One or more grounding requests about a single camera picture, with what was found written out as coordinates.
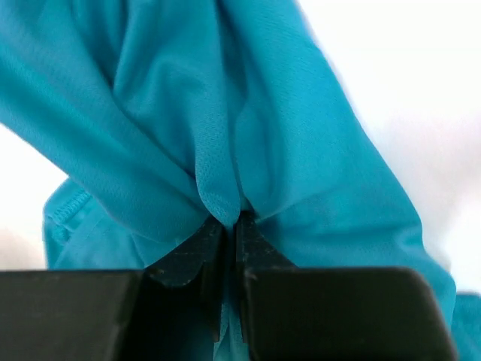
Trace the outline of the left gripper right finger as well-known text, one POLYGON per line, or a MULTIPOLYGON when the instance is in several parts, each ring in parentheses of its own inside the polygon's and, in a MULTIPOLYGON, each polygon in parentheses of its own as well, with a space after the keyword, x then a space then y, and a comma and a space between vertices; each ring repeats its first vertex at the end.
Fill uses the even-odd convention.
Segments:
POLYGON ((242 212, 242 336, 252 360, 458 359, 434 294, 405 267, 301 268, 242 212))

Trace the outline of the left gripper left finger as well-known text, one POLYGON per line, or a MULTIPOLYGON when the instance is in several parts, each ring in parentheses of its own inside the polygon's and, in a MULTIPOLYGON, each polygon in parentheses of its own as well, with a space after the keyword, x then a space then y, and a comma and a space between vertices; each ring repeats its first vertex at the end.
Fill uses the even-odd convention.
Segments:
POLYGON ((210 360, 225 230, 209 218, 143 270, 1 274, 3 360, 210 360))

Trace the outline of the teal t shirt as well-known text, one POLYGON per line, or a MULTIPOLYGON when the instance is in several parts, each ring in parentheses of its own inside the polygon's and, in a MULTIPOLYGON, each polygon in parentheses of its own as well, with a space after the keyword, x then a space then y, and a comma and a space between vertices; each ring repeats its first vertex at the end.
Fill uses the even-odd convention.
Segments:
POLYGON ((68 176, 50 268, 143 268, 249 210, 299 265, 414 268, 480 358, 479 296, 427 254, 293 1, 3 1, 1 120, 68 176))

